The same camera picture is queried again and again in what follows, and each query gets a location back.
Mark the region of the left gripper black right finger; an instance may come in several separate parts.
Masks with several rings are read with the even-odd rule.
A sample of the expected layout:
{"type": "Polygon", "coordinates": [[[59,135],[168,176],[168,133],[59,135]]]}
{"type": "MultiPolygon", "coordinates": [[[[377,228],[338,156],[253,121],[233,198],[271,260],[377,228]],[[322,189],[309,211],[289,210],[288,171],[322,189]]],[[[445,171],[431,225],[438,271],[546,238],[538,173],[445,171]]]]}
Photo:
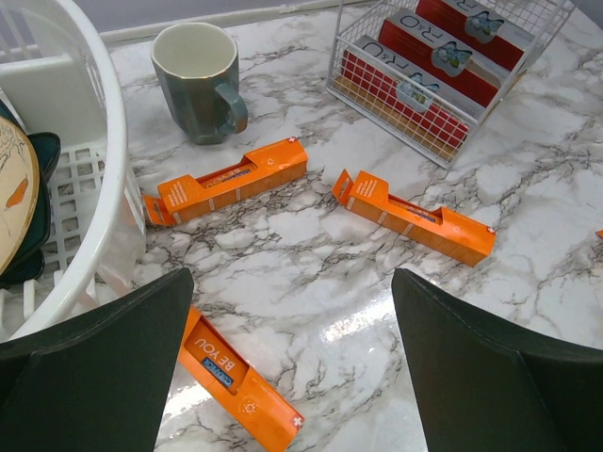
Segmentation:
{"type": "Polygon", "coordinates": [[[391,288],[429,450],[601,450],[601,350],[523,328],[406,268],[391,288]]]}

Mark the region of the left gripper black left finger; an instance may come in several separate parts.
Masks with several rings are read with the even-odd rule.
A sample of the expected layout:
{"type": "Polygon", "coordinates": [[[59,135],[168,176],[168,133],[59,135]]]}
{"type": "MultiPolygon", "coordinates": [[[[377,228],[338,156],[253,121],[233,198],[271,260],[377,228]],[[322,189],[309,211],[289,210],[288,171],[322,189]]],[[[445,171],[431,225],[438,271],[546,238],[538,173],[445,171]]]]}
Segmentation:
{"type": "Polygon", "coordinates": [[[176,269],[1,346],[4,451],[151,451],[193,292],[176,269]]]}

